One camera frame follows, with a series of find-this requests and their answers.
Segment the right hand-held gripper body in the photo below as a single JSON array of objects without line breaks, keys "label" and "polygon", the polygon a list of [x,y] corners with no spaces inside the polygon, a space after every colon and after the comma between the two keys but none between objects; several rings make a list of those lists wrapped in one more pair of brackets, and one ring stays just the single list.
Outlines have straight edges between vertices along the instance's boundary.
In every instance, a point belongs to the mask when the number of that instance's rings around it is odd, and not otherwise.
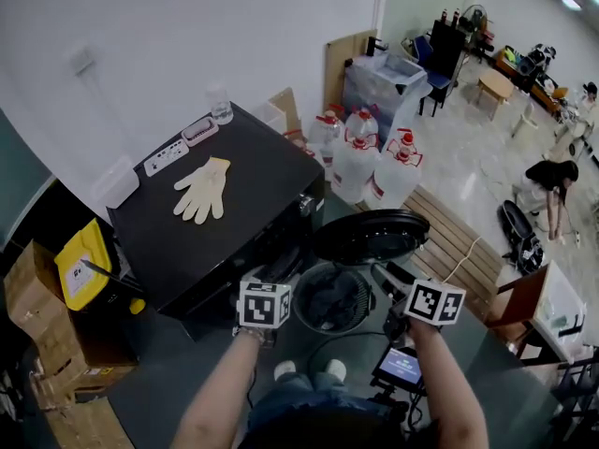
[{"label": "right hand-held gripper body", "polygon": [[466,291],[456,286],[415,280],[411,289],[402,289],[403,298],[391,298],[383,324],[388,340],[401,340],[408,331],[409,318],[431,326],[453,326],[465,302]]}]

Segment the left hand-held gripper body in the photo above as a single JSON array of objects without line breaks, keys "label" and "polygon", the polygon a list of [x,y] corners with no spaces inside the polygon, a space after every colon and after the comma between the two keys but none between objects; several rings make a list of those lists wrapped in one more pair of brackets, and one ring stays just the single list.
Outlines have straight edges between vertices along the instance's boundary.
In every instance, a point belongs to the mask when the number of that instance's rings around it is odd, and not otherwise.
[{"label": "left hand-held gripper body", "polygon": [[245,330],[258,337],[263,347],[273,347],[277,330],[290,316],[291,301],[290,284],[241,281],[232,335]]}]

